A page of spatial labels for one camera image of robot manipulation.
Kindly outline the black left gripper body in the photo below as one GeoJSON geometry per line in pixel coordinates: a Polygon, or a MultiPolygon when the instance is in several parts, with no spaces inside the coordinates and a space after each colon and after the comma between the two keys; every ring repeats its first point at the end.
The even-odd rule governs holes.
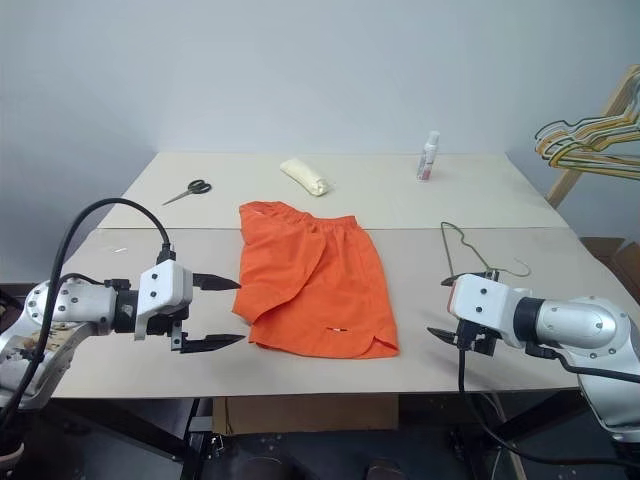
{"type": "Polygon", "coordinates": [[[190,307],[184,306],[172,313],[156,313],[147,323],[147,334],[167,336],[171,350],[179,353],[187,352],[187,336],[182,323],[189,318],[190,307]]]}

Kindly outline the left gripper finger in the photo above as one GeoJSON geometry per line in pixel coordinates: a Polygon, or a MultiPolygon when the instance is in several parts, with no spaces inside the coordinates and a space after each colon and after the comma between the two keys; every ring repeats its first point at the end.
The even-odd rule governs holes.
{"type": "Polygon", "coordinates": [[[179,341],[179,352],[181,354],[191,354],[217,351],[244,338],[244,335],[238,334],[213,334],[207,335],[202,339],[190,339],[187,333],[183,333],[182,339],[179,341]]]}
{"type": "Polygon", "coordinates": [[[193,286],[203,291],[237,290],[241,285],[236,281],[214,274],[193,273],[193,286]]]}

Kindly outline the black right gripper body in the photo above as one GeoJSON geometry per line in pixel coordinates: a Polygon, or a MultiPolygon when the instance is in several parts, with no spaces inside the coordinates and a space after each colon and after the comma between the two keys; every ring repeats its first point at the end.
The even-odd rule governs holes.
{"type": "Polygon", "coordinates": [[[454,345],[461,351],[473,351],[486,356],[493,356],[498,333],[489,327],[460,320],[455,333],[454,345]]]}

